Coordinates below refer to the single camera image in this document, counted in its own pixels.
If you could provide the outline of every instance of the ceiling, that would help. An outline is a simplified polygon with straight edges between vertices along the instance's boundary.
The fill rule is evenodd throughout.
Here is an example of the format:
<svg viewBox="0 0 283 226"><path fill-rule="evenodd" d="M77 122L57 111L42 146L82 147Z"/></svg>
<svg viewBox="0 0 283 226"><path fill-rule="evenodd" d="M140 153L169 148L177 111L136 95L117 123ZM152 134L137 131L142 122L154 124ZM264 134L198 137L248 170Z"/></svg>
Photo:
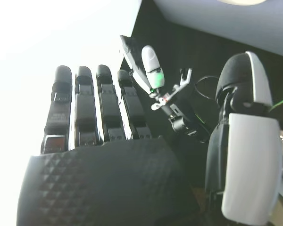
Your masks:
<svg viewBox="0 0 283 226"><path fill-rule="evenodd" d="M283 0L235 6L217 0L154 0L164 17L283 56Z"/></svg>

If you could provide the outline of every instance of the round light fixture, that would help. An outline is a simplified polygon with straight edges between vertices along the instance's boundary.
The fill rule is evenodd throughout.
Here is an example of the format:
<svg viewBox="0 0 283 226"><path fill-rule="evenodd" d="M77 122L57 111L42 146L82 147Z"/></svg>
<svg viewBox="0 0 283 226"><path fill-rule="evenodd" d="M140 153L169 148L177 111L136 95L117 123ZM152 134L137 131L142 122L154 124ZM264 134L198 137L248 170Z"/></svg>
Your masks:
<svg viewBox="0 0 283 226"><path fill-rule="evenodd" d="M218 1L237 6L252 6L252 5L260 4L266 0L218 0Z"/></svg>

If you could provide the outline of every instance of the robotic arm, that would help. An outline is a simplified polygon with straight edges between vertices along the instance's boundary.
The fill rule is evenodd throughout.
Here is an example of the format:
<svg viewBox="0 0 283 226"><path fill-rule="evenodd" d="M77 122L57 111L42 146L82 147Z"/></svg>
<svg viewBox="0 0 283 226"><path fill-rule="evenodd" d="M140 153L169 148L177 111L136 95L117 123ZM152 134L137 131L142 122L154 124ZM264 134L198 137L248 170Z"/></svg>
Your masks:
<svg viewBox="0 0 283 226"><path fill-rule="evenodd" d="M283 161L278 121L267 117L273 103L258 57L246 52L225 64L216 90L219 123L210 134L193 109L175 98L190 83L191 68L180 71L180 84L172 93L161 94L165 79L154 49L145 46L140 52L134 39L121 35L121 40L134 79L156 100L152 110L161 108L176 132L209 141L205 187L212 200L220 198L223 215L238 223L266 224L278 196Z"/></svg>

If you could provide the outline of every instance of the dark backdrop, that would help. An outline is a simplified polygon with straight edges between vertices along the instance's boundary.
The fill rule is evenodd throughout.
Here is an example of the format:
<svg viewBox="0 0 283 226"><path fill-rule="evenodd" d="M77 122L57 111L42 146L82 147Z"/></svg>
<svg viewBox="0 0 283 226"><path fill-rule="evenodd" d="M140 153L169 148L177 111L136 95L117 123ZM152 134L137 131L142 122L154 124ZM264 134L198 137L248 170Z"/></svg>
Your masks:
<svg viewBox="0 0 283 226"><path fill-rule="evenodd" d="M283 56L170 23L152 0L143 0L132 37L142 45L151 45L155 49L165 73L165 87L169 91L180 81L180 67L193 68L195 79L206 75L219 76L224 64L232 55L249 50L257 54L265 67L274 102L283 99ZM126 62L123 62L122 68L128 69ZM199 89L213 97L216 85L217 80L209 79L201 83ZM208 146L200 144L192 137L175 134L166 115L159 110L151 110L153 99L138 86L136 88L153 136L165 137L185 169L191 184L203 187ZM218 108L214 101L200 96L192 85L186 87L180 95L188 99L195 112L210 127L217 125Z"/></svg>

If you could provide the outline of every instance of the bright white background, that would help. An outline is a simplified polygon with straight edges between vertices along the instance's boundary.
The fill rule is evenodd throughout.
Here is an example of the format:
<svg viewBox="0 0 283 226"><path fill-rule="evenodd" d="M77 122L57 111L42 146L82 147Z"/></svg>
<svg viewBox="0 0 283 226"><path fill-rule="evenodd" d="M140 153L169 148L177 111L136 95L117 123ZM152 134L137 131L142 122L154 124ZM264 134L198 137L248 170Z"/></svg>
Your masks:
<svg viewBox="0 0 283 226"><path fill-rule="evenodd" d="M122 62L142 0L0 0L0 225L16 224L30 155L44 135L57 66Z"/></svg>

